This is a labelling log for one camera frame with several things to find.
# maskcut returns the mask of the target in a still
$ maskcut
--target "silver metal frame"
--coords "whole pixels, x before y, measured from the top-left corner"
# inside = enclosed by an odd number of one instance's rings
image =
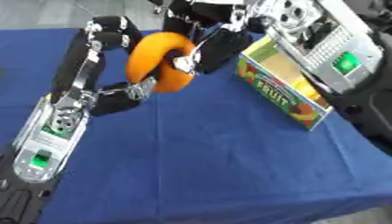
[[[280,21],[282,13],[289,11],[284,8],[285,2],[287,1],[259,1],[253,7],[252,13],[274,19],[267,33],[276,41],[277,48],[294,60],[307,77],[314,79],[313,75],[317,76],[332,91],[343,94],[376,71],[382,59],[382,49],[370,38],[370,28],[343,1],[291,0],[295,7],[307,7],[301,8],[303,17],[296,22],[296,27],[288,27]],[[300,52],[295,43],[298,34],[303,33],[326,13],[338,24],[337,28],[310,52]],[[343,75],[333,67],[333,62],[346,52],[354,54],[361,65],[349,74]]]

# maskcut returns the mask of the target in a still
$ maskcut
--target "gray floor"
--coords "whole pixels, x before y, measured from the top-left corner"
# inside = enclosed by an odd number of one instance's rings
[[[162,15],[154,15],[146,0],[0,0],[0,29],[84,27],[92,15],[127,15],[141,30],[156,30],[162,24]],[[384,207],[314,224],[389,223],[392,209]]]

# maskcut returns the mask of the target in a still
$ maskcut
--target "table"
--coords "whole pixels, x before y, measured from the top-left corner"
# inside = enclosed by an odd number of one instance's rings
[[[0,31],[0,145],[74,34]],[[100,85],[124,81],[126,59],[108,52]],[[234,70],[92,119],[40,223],[301,224],[391,203],[391,157],[335,113],[306,132]]]

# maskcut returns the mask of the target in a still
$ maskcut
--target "fruit box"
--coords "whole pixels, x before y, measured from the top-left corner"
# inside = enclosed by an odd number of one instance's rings
[[[285,114],[313,130],[333,108],[268,36],[243,51],[237,73]]]

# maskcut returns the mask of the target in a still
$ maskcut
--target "green led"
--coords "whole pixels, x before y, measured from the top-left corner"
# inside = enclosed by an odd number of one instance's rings
[[[31,160],[31,164],[45,168],[49,159],[51,158],[51,153],[48,151],[40,150]]]
[[[350,52],[344,52],[334,62],[333,66],[343,75],[351,73],[361,62]]]

